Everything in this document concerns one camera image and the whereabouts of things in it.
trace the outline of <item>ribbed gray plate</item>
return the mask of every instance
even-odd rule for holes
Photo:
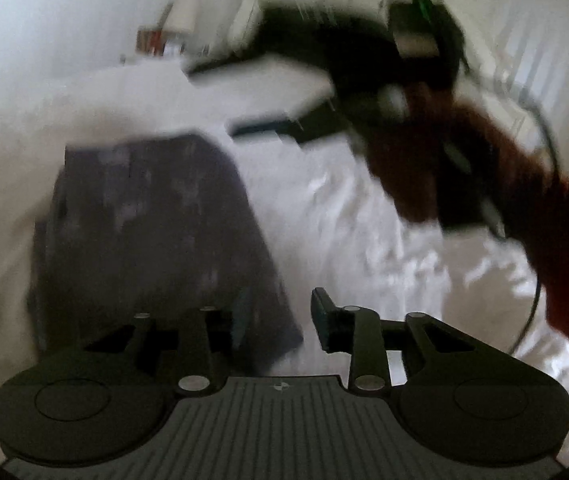
[[[179,402],[158,434],[116,460],[5,468],[22,480],[546,480],[560,471],[552,458],[512,468],[443,458],[409,436],[384,401],[353,396],[333,377],[230,378],[218,394]]]

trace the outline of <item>folded gray fabric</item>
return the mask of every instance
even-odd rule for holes
[[[265,373],[302,337],[232,160],[197,134],[67,148],[36,226],[30,313],[49,354],[133,314],[175,319],[248,291],[236,356]]]

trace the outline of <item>black cable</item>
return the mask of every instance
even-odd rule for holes
[[[551,133],[551,126],[544,118],[542,111],[539,105],[535,102],[535,100],[529,94],[529,91],[525,88],[516,87],[515,85],[510,85],[509,88],[506,88],[504,82],[500,79],[494,78],[492,80],[484,79],[478,72],[474,72],[471,67],[469,66],[469,62],[466,58],[463,58],[463,65],[465,67],[465,72],[467,76],[478,86],[480,89],[485,89],[487,91],[493,92],[496,96],[500,98],[507,98],[512,99],[513,101],[517,102],[517,104],[524,110],[532,115],[534,120],[536,121],[540,133],[542,135],[542,139],[546,144],[547,150],[549,151],[549,157],[551,158],[551,165],[553,170],[553,178],[559,179],[560,176],[560,163],[559,157],[557,155],[557,149],[555,147],[555,141],[553,139],[553,135]],[[542,292],[542,282],[539,280],[535,286],[535,296],[533,297],[533,304],[531,305],[531,311],[529,313],[529,317],[520,330],[515,343],[511,346],[509,350],[509,354],[514,355],[517,349],[524,341],[524,338],[529,333],[531,325],[533,324],[533,319],[538,311],[539,305],[539,297]]]

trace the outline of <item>wrinkled white sheet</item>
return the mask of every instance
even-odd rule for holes
[[[385,319],[422,311],[500,349],[524,324],[535,277],[522,250],[483,230],[443,237],[403,223],[361,160],[337,138],[301,149],[268,137],[233,144],[224,124],[294,110],[328,89],[324,75],[277,61],[192,86],[177,62],[147,62],[49,83],[0,106],[0,383],[34,362],[24,307],[33,224],[48,206],[68,143],[112,142],[197,127],[237,161],[282,275],[303,348],[274,374],[347,371],[324,354],[309,312],[311,290]],[[519,357],[569,391],[569,343],[543,318],[544,296]],[[400,381],[399,361],[391,373]],[[569,438],[562,455],[569,463]]]

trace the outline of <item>person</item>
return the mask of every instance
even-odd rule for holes
[[[425,85],[406,90],[405,126],[374,132],[369,170],[408,221],[437,218],[439,146],[481,146],[493,164],[478,164],[509,235],[519,240],[547,292],[546,316],[569,338],[569,179],[527,155],[488,117]]]

